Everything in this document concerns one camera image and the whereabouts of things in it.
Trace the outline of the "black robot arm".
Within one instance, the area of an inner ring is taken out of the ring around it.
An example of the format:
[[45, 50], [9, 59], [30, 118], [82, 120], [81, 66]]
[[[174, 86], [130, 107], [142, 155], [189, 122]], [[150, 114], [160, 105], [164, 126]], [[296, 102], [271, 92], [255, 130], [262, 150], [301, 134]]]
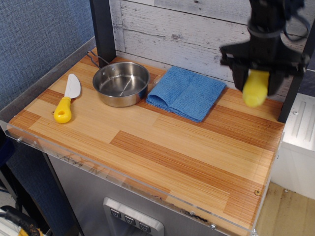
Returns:
[[[292, 42], [300, 41], [309, 35], [311, 26], [298, 13], [304, 7], [302, 0], [252, 0], [250, 4], [250, 40], [221, 46], [220, 62], [232, 70], [234, 85], [238, 90], [243, 90], [250, 70], [269, 72], [267, 94], [270, 96], [278, 91], [285, 78], [304, 75], [310, 61], [309, 55], [287, 47], [281, 34]], [[306, 28], [297, 38], [290, 37], [286, 30], [286, 23], [291, 19], [296, 19]]]

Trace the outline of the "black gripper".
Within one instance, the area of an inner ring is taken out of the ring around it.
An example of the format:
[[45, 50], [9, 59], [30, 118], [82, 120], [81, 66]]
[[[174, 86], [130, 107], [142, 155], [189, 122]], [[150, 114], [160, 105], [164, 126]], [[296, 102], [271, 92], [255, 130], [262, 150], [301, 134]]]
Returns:
[[249, 41], [221, 46], [220, 52], [221, 63], [232, 70], [234, 85], [239, 91], [243, 91], [249, 70], [269, 72], [268, 96], [276, 94], [285, 75], [304, 72], [310, 61], [309, 55], [287, 47], [280, 36], [252, 35]]

